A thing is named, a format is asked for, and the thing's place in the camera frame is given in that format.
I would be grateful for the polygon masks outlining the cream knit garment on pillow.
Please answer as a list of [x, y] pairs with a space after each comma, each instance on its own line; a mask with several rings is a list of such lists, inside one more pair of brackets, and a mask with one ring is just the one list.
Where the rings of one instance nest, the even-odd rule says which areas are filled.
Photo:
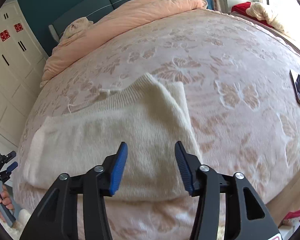
[[93, 25], [93, 21], [88, 20], [87, 17], [81, 17], [76, 19], [74, 22], [70, 23], [66, 29], [63, 31], [63, 34], [60, 38], [60, 41], [66, 40], [81, 31], [89, 29]]

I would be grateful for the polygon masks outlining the cream sweater with black hearts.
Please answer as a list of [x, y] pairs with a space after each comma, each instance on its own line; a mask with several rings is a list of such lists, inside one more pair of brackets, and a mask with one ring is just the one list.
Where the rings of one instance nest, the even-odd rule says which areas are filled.
[[183, 84], [163, 85], [144, 74], [125, 89], [108, 91], [103, 100], [48, 116], [32, 138], [23, 176], [47, 189], [59, 174], [84, 174], [125, 142], [128, 157], [115, 198], [174, 199], [186, 195], [174, 155], [178, 141], [199, 154]]

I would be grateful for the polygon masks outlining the peach folded duvet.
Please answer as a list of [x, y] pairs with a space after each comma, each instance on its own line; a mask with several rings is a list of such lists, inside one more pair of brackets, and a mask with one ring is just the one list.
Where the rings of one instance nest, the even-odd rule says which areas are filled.
[[131, 0], [124, 3], [89, 29], [59, 42], [46, 61], [40, 87], [112, 38], [155, 20], [193, 9], [207, 9], [207, 1]]

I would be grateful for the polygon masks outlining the white wardrobe with red decals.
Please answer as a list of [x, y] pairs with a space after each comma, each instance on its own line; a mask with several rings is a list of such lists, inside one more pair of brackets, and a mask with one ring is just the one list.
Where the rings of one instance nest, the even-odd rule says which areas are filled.
[[18, 146], [41, 91], [47, 54], [17, 1], [0, 8], [0, 135]]

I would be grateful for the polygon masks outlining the white floral storage box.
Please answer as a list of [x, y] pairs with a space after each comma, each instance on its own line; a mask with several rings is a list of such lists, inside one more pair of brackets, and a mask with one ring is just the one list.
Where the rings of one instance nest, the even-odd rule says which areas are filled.
[[300, 210], [287, 213], [279, 226], [282, 239], [287, 240], [292, 237], [300, 226]]

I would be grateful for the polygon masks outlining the cream knotted blanket on sill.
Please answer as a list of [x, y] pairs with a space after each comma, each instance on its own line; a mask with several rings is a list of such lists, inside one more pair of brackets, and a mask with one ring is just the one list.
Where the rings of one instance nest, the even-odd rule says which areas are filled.
[[254, 11], [262, 13], [267, 23], [277, 31], [284, 34], [291, 31], [289, 21], [282, 12], [274, 9], [270, 5], [260, 2], [252, 2], [251, 7]]

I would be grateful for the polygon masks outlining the pink butterfly pattern bedspread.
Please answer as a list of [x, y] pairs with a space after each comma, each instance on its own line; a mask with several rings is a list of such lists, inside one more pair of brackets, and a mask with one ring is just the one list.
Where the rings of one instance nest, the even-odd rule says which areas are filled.
[[300, 106], [290, 70], [300, 55], [265, 28], [210, 10], [163, 18], [81, 53], [43, 88], [27, 119], [18, 159], [47, 116], [125, 88], [142, 74], [185, 88], [201, 155], [218, 172], [247, 175], [274, 201], [300, 170]]

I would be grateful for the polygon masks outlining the red cushion on sill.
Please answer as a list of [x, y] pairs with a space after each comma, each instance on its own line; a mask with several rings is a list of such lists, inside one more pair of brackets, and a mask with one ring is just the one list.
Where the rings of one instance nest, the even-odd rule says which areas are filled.
[[256, 12], [252, 9], [251, 2], [244, 2], [244, 3], [233, 5], [231, 8], [231, 12], [235, 12], [240, 15], [246, 16], [250, 19], [256, 20], [257, 22], [260, 22], [270, 27], [263, 14], [260, 12]]

